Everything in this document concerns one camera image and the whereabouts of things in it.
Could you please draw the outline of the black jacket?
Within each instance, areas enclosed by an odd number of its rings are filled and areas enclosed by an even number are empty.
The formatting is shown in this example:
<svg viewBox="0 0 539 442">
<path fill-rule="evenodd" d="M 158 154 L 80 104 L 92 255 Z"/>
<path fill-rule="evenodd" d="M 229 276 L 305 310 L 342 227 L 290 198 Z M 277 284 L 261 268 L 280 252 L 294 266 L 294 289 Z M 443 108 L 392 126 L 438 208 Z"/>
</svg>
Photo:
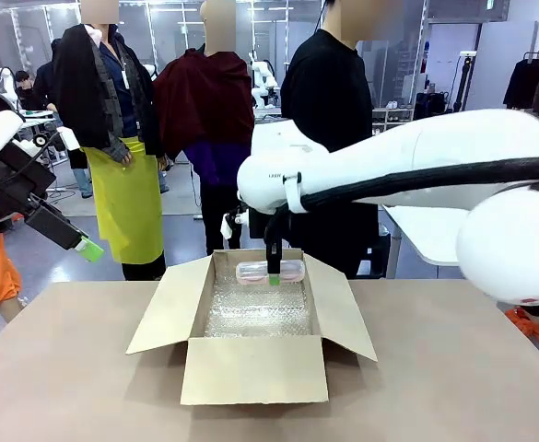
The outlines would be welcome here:
<svg viewBox="0 0 539 442">
<path fill-rule="evenodd" d="M 53 57 L 53 93 L 65 127 L 82 147 L 125 163 L 123 115 L 118 94 L 100 51 L 102 33 L 84 24 L 64 32 Z"/>
</svg>

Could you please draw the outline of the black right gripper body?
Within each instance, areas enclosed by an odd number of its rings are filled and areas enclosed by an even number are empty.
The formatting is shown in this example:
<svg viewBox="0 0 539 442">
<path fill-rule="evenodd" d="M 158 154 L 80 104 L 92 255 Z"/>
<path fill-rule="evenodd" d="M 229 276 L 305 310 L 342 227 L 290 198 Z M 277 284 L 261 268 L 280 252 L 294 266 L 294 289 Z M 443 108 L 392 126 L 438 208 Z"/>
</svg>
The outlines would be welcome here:
<svg viewBox="0 0 539 442">
<path fill-rule="evenodd" d="M 275 240 L 278 236 L 278 213 L 267 215 L 255 209 L 249 210 L 251 238 Z"/>
</svg>

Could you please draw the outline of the pink glasses case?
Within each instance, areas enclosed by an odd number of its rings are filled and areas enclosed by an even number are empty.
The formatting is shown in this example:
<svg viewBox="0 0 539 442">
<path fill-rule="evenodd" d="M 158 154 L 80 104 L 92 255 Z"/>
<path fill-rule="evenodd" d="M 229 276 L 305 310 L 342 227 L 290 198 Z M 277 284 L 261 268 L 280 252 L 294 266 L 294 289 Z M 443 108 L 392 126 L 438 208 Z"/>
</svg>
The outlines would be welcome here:
<svg viewBox="0 0 539 442">
<path fill-rule="evenodd" d="M 280 284 L 301 282 L 306 273 L 302 260 L 281 261 Z M 242 285 L 269 285 L 267 261 L 240 262 L 235 270 L 236 279 Z"/>
</svg>

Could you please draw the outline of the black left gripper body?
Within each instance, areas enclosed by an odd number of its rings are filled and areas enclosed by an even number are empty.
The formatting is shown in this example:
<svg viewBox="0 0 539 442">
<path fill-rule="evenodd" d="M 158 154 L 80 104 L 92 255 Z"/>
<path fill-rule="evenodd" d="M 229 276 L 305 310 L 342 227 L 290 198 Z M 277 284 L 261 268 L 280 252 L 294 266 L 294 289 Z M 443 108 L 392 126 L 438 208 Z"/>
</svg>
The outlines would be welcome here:
<svg viewBox="0 0 539 442">
<path fill-rule="evenodd" d="M 78 249 L 86 239 L 45 198 L 55 176 L 14 141 L 0 151 L 0 218 L 12 214 L 64 250 Z"/>
</svg>

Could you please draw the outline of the cardboard shipping box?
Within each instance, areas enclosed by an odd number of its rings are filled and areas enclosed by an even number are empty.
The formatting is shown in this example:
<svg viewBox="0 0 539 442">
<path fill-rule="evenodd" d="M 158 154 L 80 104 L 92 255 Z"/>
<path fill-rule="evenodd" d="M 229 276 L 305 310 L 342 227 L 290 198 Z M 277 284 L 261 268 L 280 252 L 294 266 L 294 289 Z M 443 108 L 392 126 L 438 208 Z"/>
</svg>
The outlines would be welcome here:
<svg viewBox="0 0 539 442">
<path fill-rule="evenodd" d="M 129 354 L 185 343 L 181 402 L 230 405 L 325 402 L 329 398 L 322 345 L 332 342 L 376 359 L 365 321 L 345 275 L 288 249 L 284 260 L 302 260 L 311 317 L 307 335 L 204 337 L 215 266 L 259 262 L 262 250 L 220 250 L 169 267 L 128 345 Z"/>
</svg>

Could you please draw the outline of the white shoe shelf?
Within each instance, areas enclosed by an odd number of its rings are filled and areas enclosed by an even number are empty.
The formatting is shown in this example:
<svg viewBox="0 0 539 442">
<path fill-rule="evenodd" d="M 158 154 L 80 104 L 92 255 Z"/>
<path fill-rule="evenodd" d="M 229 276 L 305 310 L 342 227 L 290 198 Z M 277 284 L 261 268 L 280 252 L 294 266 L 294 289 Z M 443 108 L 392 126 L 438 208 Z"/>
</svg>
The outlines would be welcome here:
<svg viewBox="0 0 539 442">
<path fill-rule="evenodd" d="M 415 109 L 412 105 L 402 105 L 397 101 L 390 101 L 383 108 L 374 108 L 372 111 L 372 134 L 378 135 L 411 122 L 414 119 L 414 113 Z"/>
</svg>

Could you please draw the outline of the mannequin with yellow apron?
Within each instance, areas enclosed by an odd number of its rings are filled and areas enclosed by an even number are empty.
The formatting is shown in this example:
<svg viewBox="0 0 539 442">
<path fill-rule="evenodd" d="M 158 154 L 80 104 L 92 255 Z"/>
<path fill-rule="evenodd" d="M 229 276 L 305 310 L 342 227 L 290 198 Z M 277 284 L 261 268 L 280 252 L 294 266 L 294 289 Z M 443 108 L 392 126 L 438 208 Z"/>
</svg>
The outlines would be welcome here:
<svg viewBox="0 0 539 442">
<path fill-rule="evenodd" d="M 145 144 L 146 153 L 158 161 L 159 181 L 159 173 L 167 167 L 168 161 L 158 133 L 154 91 L 148 71 L 134 50 L 125 43 L 115 20 L 98 16 L 93 20 L 85 18 L 80 24 L 89 25 L 102 33 L 100 51 L 114 82 L 123 115 L 122 140 L 136 137 Z M 127 161 L 121 164 L 126 166 L 132 159 L 130 153 Z M 166 271 L 164 251 L 148 264 L 119 264 L 128 281 L 157 281 Z"/>
</svg>

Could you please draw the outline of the purple garment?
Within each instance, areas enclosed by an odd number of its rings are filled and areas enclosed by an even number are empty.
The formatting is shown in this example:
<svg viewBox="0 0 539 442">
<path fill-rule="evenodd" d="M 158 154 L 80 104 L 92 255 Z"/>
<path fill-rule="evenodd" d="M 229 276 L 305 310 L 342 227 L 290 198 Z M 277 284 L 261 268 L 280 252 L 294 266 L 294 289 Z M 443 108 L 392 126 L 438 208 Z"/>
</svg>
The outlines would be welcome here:
<svg viewBox="0 0 539 442">
<path fill-rule="evenodd" d="M 200 181 L 210 186 L 237 185 L 238 170 L 251 154 L 250 144 L 196 142 L 183 152 Z"/>
</svg>

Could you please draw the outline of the clothes rack with dark garments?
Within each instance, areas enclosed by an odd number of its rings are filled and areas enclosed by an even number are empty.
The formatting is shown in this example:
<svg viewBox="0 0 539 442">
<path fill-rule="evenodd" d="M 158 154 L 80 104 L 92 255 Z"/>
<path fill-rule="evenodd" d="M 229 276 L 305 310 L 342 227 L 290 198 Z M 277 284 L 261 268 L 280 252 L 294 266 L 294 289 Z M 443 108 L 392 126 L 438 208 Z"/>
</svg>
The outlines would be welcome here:
<svg viewBox="0 0 539 442">
<path fill-rule="evenodd" d="M 514 65 L 503 104 L 539 117 L 539 52 L 526 52 Z"/>
</svg>

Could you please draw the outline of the black plastic stool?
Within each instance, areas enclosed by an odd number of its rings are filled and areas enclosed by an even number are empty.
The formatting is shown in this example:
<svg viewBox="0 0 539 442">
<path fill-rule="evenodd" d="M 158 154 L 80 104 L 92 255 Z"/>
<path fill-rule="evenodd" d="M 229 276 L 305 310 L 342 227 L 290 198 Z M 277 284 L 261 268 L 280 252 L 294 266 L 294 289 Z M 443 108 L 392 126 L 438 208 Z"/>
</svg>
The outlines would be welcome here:
<svg viewBox="0 0 539 442">
<path fill-rule="evenodd" d="M 357 279 L 373 280 L 385 278 L 387 274 L 388 261 L 391 248 L 391 234 L 384 224 L 379 224 L 379 236 L 372 247 L 368 248 L 367 253 L 361 263 L 368 262 L 369 270 L 359 269 Z"/>
</svg>

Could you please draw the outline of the seated background person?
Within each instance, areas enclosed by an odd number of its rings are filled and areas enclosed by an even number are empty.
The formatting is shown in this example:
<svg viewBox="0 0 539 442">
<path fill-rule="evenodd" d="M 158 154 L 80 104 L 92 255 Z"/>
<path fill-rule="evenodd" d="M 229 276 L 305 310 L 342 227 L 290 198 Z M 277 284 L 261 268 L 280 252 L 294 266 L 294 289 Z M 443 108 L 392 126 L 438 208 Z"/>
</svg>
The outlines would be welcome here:
<svg viewBox="0 0 539 442">
<path fill-rule="evenodd" d="M 35 111 L 38 104 L 29 74 L 26 71 L 19 70 L 15 73 L 15 81 L 16 93 L 21 108 L 26 111 Z"/>
</svg>

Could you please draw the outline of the black tripod stand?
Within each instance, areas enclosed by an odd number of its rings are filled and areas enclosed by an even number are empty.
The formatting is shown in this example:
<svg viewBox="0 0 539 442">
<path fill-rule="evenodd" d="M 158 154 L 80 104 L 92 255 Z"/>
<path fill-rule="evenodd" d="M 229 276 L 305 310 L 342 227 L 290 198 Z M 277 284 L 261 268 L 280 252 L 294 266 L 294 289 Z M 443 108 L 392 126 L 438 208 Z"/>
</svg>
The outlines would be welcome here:
<svg viewBox="0 0 539 442">
<path fill-rule="evenodd" d="M 477 55 L 477 51 L 461 51 L 460 52 L 459 59 L 462 61 L 462 64 L 461 64 L 462 73 L 460 77 L 459 86 L 457 89 L 457 95 L 455 96 L 455 100 L 451 106 L 451 110 L 453 112 L 459 112 L 463 107 L 465 90 L 469 81 L 469 77 L 471 74 L 471 70 L 473 68 L 476 55 Z"/>
</svg>

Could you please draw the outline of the white side table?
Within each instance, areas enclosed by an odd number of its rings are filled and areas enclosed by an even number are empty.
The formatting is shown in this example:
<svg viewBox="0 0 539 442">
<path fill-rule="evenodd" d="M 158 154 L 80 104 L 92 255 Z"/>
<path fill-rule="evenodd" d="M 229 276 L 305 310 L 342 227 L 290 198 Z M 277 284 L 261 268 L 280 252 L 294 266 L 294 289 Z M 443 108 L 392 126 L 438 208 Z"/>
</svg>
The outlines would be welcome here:
<svg viewBox="0 0 539 442">
<path fill-rule="evenodd" d="M 386 277 L 396 277 L 399 252 L 405 239 L 419 258 L 437 269 L 458 267 L 456 242 L 467 211 L 450 208 L 383 206 L 393 223 Z"/>
</svg>

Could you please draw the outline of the maroon cloth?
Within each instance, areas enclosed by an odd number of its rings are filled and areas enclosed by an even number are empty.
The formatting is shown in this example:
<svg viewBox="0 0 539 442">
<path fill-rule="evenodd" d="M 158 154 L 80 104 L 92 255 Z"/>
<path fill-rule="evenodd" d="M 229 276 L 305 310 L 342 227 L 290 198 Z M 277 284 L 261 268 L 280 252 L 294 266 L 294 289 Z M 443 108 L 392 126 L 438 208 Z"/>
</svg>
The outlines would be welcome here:
<svg viewBox="0 0 539 442">
<path fill-rule="evenodd" d="M 167 64 L 153 88 L 160 140 L 169 157 L 201 141 L 251 143 L 252 80 L 236 53 L 207 56 L 189 49 Z"/>
</svg>

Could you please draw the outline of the clear bubble wrap sheet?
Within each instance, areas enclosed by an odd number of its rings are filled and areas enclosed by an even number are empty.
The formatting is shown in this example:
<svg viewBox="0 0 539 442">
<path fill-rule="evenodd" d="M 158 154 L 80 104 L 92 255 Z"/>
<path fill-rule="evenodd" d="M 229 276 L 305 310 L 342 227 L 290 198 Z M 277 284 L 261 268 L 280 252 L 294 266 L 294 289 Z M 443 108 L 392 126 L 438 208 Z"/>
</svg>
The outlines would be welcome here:
<svg viewBox="0 0 539 442">
<path fill-rule="evenodd" d="M 234 338 L 307 335 L 311 317 L 302 282 L 242 285 L 236 267 L 215 266 L 204 337 Z"/>
</svg>

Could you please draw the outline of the black bags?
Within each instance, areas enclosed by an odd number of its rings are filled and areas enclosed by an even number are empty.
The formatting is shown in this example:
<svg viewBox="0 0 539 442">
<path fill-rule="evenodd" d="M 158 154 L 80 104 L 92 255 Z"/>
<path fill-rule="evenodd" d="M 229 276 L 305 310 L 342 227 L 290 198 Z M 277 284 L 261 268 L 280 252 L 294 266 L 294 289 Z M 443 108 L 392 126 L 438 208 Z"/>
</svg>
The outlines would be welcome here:
<svg viewBox="0 0 539 442">
<path fill-rule="evenodd" d="M 448 92 L 418 93 L 414 107 L 413 120 L 422 120 L 445 114 L 448 109 Z"/>
</svg>

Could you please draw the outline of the yellow plastic apron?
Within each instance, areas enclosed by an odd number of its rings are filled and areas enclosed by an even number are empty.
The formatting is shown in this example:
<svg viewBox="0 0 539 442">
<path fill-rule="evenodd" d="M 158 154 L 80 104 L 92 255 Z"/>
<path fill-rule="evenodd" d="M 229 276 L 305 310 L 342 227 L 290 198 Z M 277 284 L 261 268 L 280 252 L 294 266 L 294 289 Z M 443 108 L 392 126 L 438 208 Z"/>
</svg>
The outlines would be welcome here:
<svg viewBox="0 0 539 442">
<path fill-rule="evenodd" d="M 122 142 L 133 157 L 126 166 L 96 148 L 82 149 L 91 173 L 100 238 L 109 243 L 116 262 L 148 264 L 164 251 L 158 161 L 138 138 Z"/>
</svg>

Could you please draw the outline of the white background desk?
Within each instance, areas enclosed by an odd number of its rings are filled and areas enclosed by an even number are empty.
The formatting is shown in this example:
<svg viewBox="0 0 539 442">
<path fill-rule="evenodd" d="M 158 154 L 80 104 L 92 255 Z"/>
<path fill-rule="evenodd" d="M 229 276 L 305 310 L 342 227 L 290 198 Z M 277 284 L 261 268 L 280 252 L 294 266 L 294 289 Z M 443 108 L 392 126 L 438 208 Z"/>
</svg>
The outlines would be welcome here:
<svg viewBox="0 0 539 442">
<path fill-rule="evenodd" d="M 19 134 L 51 134 L 56 130 L 56 118 L 51 110 L 20 110 L 23 124 Z"/>
</svg>

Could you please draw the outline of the mannequin with maroon cloth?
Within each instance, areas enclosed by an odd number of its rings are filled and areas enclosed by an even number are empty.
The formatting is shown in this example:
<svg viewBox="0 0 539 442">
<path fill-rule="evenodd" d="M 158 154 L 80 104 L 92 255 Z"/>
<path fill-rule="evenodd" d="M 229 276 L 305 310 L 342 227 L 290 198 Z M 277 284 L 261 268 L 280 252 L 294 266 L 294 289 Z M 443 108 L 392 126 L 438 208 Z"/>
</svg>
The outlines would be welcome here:
<svg viewBox="0 0 539 442">
<path fill-rule="evenodd" d="M 237 174 L 252 150 L 252 80 L 235 52 L 236 0 L 204 0 L 205 42 L 167 64 L 154 82 L 161 143 L 186 155 L 200 181 L 208 254 L 240 247 L 241 229 L 224 239 L 224 215 L 238 204 Z"/>
</svg>

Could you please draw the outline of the person in black t-shirt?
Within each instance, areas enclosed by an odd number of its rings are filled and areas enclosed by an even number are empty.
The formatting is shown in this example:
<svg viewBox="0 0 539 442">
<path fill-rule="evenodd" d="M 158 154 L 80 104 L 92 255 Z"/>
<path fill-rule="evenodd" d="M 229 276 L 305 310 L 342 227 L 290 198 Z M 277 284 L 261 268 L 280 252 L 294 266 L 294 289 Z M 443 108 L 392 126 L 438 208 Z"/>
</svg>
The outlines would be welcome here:
<svg viewBox="0 0 539 442">
<path fill-rule="evenodd" d="M 324 21 L 292 57 L 281 87 L 281 110 L 301 132 L 330 152 L 372 136 L 373 105 L 365 64 L 342 37 L 344 0 L 324 0 Z M 354 279 L 379 236 L 374 204 L 352 203 L 290 221 L 288 243 Z"/>
</svg>

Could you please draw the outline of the background person in jeans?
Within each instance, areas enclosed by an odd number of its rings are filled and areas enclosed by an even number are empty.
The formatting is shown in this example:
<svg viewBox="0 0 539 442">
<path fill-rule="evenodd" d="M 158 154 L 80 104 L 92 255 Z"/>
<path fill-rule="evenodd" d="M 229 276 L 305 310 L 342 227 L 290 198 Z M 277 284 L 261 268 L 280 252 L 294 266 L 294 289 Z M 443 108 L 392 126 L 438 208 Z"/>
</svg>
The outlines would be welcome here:
<svg viewBox="0 0 539 442">
<path fill-rule="evenodd" d="M 60 39 L 54 39 L 51 43 L 53 58 L 56 55 Z M 53 91 L 54 75 L 53 75 L 53 59 L 40 66 L 36 72 L 33 90 L 40 98 L 43 107 L 55 113 L 55 118 L 58 126 L 62 126 L 60 114 L 56 106 L 56 97 Z M 75 176 L 76 184 L 80 190 L 83 199 L 90 198 L 93 195 L 91 182 L 86 171 L 88 170 L 88 160 L 84 152 L 80 149 L 67 152 L 70 168 Z"/>
</svg>

